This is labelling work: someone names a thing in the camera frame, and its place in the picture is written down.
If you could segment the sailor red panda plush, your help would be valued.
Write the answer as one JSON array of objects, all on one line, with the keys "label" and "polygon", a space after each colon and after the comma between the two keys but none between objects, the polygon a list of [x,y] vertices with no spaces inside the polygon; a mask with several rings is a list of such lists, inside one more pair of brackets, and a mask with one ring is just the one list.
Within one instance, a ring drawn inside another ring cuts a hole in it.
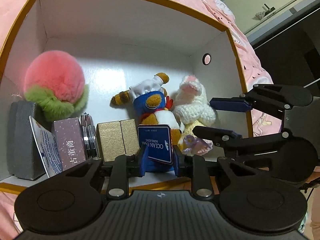
[{"label": "sailor red panda plush", "polygon": [[139,144],[148,146],[146,172],[168,172],[173,168],[173,146],[182,136],[183,128],[170,111],[173,100],[163,87],[169,82],[165,73],[157,73],[128,90],[114,95],[114,106],[131,102],[139,120]]}]

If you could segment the white crochet bunny doll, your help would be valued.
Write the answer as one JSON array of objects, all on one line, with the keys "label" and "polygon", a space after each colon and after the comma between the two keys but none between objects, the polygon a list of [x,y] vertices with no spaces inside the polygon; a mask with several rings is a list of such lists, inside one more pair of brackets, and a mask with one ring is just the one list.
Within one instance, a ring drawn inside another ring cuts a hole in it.
[{"label": "white crochet bunny doll", "polygon": [[184,127],[178,146],[184,154],[205,155],[213,148],[213,142],[198,138],[196,126],[212,127],[216,112],[210,107],[206,89],[194,75],[185,76],[176,93],[173,113]]}]

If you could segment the pink fluffy peach plush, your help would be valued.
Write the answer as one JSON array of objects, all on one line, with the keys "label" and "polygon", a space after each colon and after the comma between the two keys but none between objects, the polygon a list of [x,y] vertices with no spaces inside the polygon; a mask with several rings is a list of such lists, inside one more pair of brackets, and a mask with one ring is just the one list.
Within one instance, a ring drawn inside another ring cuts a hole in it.
[{"label": "pink fluffy peach plush", "polygon": [[67,119],[87,104],[89,85],[76,58],[65,51],[40,54],[27,68],[23,94],[40,106],[47,121]]}]

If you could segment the gold glitter box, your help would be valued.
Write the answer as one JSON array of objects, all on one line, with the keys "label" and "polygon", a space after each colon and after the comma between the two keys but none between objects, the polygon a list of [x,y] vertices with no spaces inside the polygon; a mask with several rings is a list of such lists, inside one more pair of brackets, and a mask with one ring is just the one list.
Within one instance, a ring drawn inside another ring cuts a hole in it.
[{"label": "gold glitter box", "polygon": [[139,150],[134,119],[97,124],[97,139],[104,162],[114,161],[120,155],[133,155]]}]

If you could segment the round metal compact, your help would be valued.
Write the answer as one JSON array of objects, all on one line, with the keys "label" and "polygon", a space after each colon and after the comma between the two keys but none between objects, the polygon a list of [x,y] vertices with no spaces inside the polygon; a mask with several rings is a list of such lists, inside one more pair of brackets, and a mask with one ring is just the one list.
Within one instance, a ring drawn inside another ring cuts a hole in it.
[{"label": "round metal compact", "polygon": [[82,137],[88,158],[99,157],[98,147],[95,136],[95,126],[92,117],[88,113],[80,116],[80,124],[82,129]]}]

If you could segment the purple starry card box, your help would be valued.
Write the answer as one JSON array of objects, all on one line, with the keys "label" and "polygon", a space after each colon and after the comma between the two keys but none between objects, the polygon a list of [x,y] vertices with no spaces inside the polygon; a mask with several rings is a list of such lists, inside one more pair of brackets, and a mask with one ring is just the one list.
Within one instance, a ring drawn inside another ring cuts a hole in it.
[{"label": "purple starry card box", "polygon": [[53,122],[63,171],[86,161],[82,130],[78,118]]}]

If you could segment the blue white leaflet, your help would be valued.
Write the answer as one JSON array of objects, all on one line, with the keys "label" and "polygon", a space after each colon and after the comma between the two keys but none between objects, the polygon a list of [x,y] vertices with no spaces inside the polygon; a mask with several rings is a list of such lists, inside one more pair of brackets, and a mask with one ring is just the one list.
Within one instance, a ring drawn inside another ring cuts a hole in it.
[{"label": "blue white leaflet", "polygon": [[63,168],[55,135],[45,129],[32,116],[29,116],[29,121],[35,144],[47,176],[50,178],[60,174],[63,171]]}]

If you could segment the grey textured case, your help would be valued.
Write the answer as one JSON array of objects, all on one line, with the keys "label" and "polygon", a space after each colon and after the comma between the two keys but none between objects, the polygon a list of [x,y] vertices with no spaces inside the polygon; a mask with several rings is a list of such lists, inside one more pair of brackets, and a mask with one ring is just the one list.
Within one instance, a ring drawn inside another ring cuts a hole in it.
[{"label": "grey textured case", "polygon": [[34,141],[30,117],[45,128],[50,127],[41,107],[36,103],[18,101],[11,104],[7,125],[7,165],[11,175],[36,180],[45,171]]}]

